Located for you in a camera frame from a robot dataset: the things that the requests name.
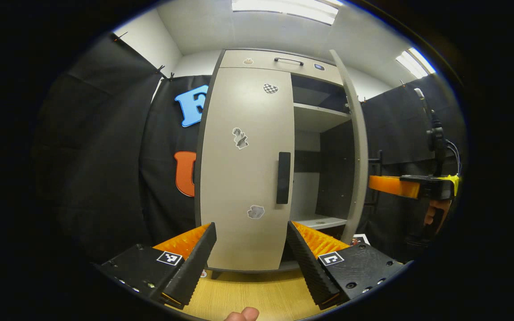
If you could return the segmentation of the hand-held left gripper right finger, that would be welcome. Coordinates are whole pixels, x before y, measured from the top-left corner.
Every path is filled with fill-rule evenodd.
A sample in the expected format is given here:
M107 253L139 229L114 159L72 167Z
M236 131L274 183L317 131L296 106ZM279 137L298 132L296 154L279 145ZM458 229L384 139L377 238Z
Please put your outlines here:
M294 221L287 223L287 244L320 309L364 299L413 264L397 261L366 242L348 245Z

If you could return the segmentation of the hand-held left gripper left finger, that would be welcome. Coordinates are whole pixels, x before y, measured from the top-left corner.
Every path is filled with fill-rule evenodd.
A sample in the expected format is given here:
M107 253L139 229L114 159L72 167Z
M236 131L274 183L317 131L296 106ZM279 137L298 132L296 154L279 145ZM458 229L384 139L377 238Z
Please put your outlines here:
M183 309L189 305L216 243L211 222L154 247L135 244L94 266L135 295Z

